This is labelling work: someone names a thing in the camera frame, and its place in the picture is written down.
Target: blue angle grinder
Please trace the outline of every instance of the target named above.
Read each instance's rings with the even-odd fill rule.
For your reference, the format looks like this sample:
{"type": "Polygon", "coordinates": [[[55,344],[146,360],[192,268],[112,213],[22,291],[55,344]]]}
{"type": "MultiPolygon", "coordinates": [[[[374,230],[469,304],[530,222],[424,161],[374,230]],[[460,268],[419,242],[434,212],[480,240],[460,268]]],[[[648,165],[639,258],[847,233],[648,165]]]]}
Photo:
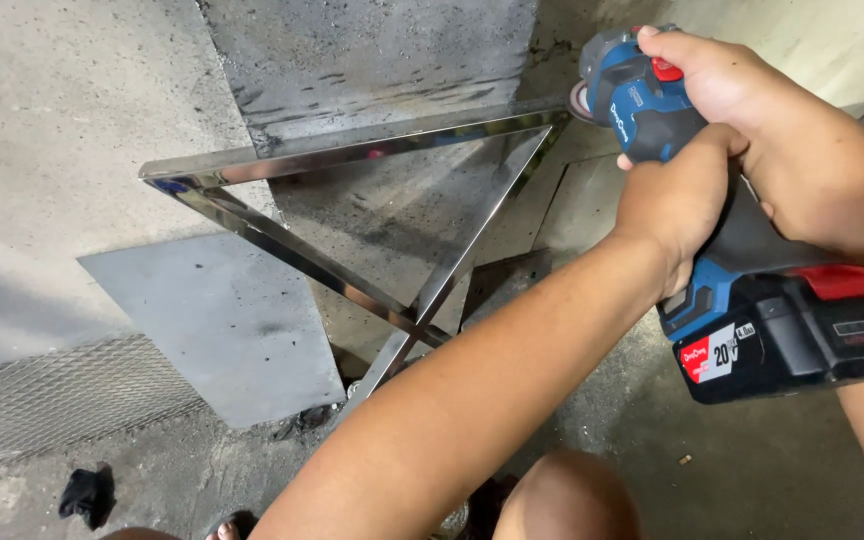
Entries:
{"type": "MultiPolygon", "coordinates": [[[[602,31],[582,47],[582,81],[569,109],[610,127],[634,164],[668,162],[708,122],[686,93],[683,71],[645,55],[638,30],[602,31]]],[[[688,287],[656,309],[700,403],[864,380],[864,268],[783,238],[737,163],[688,287]]]]}

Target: debris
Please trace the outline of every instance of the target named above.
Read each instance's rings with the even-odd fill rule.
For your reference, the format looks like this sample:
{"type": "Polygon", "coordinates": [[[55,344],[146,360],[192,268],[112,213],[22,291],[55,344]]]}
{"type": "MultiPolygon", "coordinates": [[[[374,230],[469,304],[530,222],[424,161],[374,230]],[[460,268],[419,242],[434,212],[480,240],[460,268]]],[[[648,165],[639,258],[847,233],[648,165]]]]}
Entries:
{"type": "Polygon", "coordinates": [[[58,500],[58,517],[78,514],[90,531],[106,524],[115,506],[113,468],[100,463],[99,472],[76,469],[58,500]]]}

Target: metal grating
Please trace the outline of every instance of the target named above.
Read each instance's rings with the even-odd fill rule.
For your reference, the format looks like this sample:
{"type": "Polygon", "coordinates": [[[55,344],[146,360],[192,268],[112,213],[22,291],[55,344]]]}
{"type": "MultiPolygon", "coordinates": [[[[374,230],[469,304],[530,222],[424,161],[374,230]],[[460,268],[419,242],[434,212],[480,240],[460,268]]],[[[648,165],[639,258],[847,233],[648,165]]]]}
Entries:
{"type": "Polygon", "coordinates": [[[17,460],[205,407],[144,335],[3,364],[0,460],[17,460]]]}

